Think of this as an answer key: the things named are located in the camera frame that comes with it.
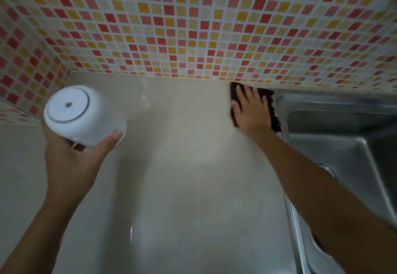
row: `white lid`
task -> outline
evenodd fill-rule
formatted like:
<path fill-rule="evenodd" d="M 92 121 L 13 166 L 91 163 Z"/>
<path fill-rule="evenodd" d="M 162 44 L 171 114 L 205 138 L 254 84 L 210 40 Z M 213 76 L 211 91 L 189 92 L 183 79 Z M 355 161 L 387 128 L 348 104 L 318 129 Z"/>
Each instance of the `white lid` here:
<path fill-rule="evenodd" d="M 48 115 L 56 121 L 71 121 L 84 113 L 88 106 L 87 94 L 76 88 L 65 88 L 51 97 Z"/>

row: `dark brown cleaning cloth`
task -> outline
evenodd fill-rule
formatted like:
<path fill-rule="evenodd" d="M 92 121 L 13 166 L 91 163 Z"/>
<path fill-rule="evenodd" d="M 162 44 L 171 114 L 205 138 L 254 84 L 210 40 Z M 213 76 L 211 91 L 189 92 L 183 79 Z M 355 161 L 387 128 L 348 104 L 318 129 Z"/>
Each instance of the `dark brown cleaning cloth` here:
<path fill-rule="evenodd" d="M 238 82 L 231 82 L 230 83 L 230 100 L 237 101 L 239 103 L 239 106 L 241 109 L 241 102 L 240 102 L 240 100 L 237 96 L 237 92 L 236 92 L 237 86 L 241 87 L 241 90 L 243 91 L 244 96 L 246 97 L 244 85 L 239 84 Z M 270 113 L 270 118 L 271 118 L 271 129 L 275 132 L 281 132 L 280 121 L 278 120 L 277 116 L 275 115 L 275 109 L 272 106 L 273 98 L 271 96 L 274 94 L 274 91 L 258 88 L 258 93 L 259 93 L 259 96 L 261 97 L 261 99 L 263 96 L 266 96 L 266 100 L 268 101 L 269 113 Z M 231 108 L 231 110 L 230 110 L 230 116 L 233 119 L 234 126 L 236 128 L 238 128 L 239 126 L 237 125 L 236 119 L 234 118 L 233 108 Z"/>

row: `person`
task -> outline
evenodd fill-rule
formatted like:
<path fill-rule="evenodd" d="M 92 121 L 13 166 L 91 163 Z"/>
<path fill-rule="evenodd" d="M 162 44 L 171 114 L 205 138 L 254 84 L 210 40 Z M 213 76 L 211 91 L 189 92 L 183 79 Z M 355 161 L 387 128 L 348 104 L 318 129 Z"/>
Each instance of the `person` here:
<path fill-rule="evenodd" d="M 397 268 L 397 234 L 354 195 L 271 130 L 266 98 L 257 89 L 237 87 L 241 109 L 231 102 L 241 131 L 252 138 L 273 166 L 288 198 L 326 251 L 346 273 L 392 273 Z M 63 233 L 93 186 L 106 155 L 121 138 L 115 131 L 96 149 L 56 135 L 43 122 L 47 140 L 48 189 L 43 206 L 0 270 L 0 274 L 52 272 Z"/>

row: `person's right arm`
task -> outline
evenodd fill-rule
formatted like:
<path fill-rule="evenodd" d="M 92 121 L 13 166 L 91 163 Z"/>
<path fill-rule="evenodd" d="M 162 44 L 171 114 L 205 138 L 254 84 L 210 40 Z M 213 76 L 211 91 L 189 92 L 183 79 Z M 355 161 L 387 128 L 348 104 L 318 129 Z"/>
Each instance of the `person's right arm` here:
<path fill-rule="evenodd" d="M 242 110 L 232 107 L 239 128 L 259 145 L 299 214 L 327 252 L 349 274 L 397 269 L 397 234 L 353 194 L 272 130 L 258 91 L 237 87 Z"/>

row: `metal sink basin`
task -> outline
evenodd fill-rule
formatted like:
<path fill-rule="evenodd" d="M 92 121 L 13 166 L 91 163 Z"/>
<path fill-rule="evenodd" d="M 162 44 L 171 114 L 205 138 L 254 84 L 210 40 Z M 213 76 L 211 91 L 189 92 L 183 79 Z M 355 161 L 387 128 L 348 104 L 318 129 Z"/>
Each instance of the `metal sink basin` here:
<path fill-rule="evenodd" d="M 284 140 L 397 231 L 396 99 L 281 94 L 276 106 Z M 290 207 L 298 272 L 344 273 Z"/>

